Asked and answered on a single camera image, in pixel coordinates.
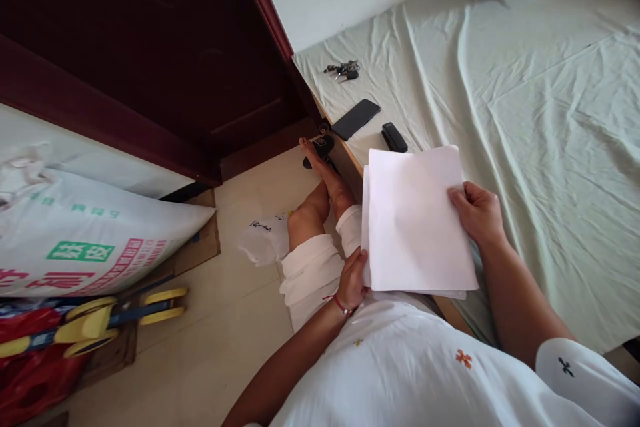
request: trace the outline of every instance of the mattress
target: mattress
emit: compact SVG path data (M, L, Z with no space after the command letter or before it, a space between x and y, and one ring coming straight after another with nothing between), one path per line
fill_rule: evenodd
M359 79L323 73L349 59ZM640 334L640 0L409 0L294 61L331 121L381 106L347 142L362 165L386 122L410 151L458 145L580 342ZM497 345L484 289L454 302Z

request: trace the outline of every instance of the black embroidery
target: black embroidery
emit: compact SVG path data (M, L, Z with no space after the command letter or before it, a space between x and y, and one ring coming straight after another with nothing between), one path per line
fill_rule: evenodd
M266 230L267 232L271 231L271 227L269 226L264 226L263 224L261 224L260 222L258 222L257 220L254 220L253 222L251 222L249 224L249 227L262 227L264 230Z
M562 360L562 357L558 357L558 360L562 364L562 371L565 374L569 374L571 377L573 377L573 372L569 370L569 368L571 367L571 364Z

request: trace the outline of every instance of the white pants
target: white pants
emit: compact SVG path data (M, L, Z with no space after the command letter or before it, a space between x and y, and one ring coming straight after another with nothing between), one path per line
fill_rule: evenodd
M359 246L362 237L362 207L352 205L338 219L335 226L342 239L342 248L349 257ZM305 322L338 290L344 259L333 245L329 234L321 234L298 245L282 260L285 279L280 293L291 313L293 331Z

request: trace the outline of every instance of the sleeve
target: sleeve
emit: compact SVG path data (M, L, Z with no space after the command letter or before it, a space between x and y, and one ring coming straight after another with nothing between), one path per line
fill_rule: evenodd
M535 371L600 423L639 425L640 387L593 350L565 338L547 340L538 349Z

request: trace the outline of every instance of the smartphone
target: smartphone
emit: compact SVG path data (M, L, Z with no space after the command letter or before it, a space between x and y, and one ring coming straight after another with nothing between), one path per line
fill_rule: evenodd
M361 100L354 108L345 113L340 120L333 124L331 131L342 140L349 140L354 133L364 127L379 111L380 107L371 100Z

